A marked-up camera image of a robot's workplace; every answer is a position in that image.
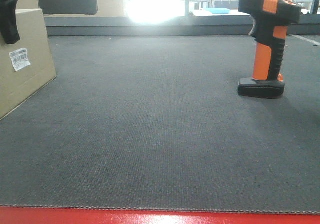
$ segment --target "black box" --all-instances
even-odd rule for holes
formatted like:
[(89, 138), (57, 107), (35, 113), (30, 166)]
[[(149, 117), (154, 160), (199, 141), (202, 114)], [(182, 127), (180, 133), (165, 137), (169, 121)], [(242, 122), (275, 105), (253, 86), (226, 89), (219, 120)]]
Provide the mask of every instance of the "black box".
[(98, 0), (38, 0), (44, 15), (85, 14), (98, 12)]

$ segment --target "barcode label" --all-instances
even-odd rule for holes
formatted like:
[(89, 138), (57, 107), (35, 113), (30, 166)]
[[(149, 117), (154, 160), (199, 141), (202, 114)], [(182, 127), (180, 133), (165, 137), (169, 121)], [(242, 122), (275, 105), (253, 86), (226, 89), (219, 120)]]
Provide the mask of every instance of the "barcode label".
[(28, 51), (26, 48), (21, 48), (19, 50), (10, 52), (10, 58), (13, 68), (16, 72), (31, 65), (28, 59)]

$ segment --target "scanner grip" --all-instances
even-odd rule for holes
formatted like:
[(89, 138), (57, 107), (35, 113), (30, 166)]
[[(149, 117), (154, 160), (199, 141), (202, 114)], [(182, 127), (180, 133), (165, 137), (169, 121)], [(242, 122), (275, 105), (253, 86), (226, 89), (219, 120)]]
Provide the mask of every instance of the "scanner grip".
[(20, 40), (17, 22), (16, 6), (18, 0), (0, 0), (0, 29), (7, 44), (15, 44)]
[(273, 81), (279, 76), (289, 23), (275, 18), (253, 17), (255, 25), (250, 35), (257, 42), (253, 68), (254, 80)]

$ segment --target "red surface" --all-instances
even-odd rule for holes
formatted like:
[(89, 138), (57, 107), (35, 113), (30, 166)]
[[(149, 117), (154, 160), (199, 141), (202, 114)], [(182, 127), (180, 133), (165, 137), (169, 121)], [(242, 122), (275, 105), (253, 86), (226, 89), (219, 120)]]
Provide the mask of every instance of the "red surface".
[(0, 207), (1, 224), (320, 224), (320, 215)]

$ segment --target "barcode scanner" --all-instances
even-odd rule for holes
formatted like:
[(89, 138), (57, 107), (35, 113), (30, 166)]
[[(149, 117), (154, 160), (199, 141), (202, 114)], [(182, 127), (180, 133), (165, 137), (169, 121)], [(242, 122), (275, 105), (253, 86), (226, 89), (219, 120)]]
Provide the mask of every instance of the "barcode scanner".
[(0, 0), (0, 31), (7, 44), (20, 40), (16, 21), (17, 3), (18, 0)]
[(301, 9), (293, 0), (239, 0), (239, 12), (254, 19), (249, 35), (257, 42), (252, 78), (239, 81), (239, 95), (275, 99), (284, 93), (280, 69), (288, 26), (299, 22)]

